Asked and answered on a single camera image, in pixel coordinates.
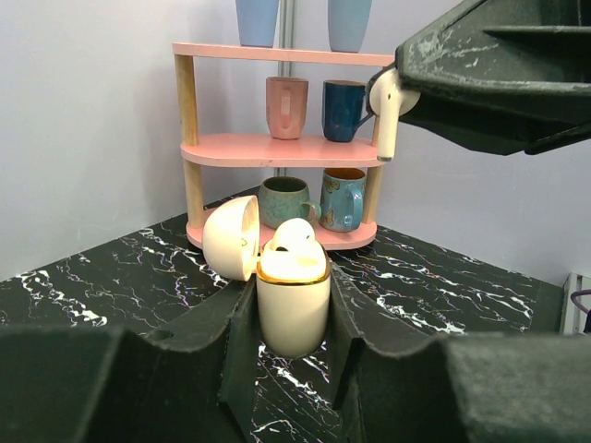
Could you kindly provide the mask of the beige earbud charging case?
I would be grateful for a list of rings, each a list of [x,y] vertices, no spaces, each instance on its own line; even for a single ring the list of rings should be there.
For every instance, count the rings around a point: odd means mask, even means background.
[[[317,239],[298,250],[270,250],[270,240],[260,240],[258,199],[245,196],[209,215],[202,251],[219,275],[255,279],[263,340],[275,354],[296,359],[320,346],[328,321],[331,264]]]

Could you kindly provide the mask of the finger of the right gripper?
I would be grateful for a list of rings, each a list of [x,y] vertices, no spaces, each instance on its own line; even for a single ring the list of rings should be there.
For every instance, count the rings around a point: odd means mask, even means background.
[[[587,1],[463,1],[401,43],[402,85],[430,94],[590,97]]]
[[[590,89],[422,90],[401,121],[471,151],[538,155],[590,139]]]

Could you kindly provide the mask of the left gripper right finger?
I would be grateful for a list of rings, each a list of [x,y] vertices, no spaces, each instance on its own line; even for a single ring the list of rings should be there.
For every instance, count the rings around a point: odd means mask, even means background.
[[[590,340],[427,335],[332,269],[330,400],[346,442],[586,442]]]

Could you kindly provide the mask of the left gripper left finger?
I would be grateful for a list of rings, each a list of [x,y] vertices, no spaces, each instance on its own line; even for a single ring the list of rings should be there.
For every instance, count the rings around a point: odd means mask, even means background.
[[[147,335],[4,326],[5,442],[245,442],[255,284],[233,281]]]

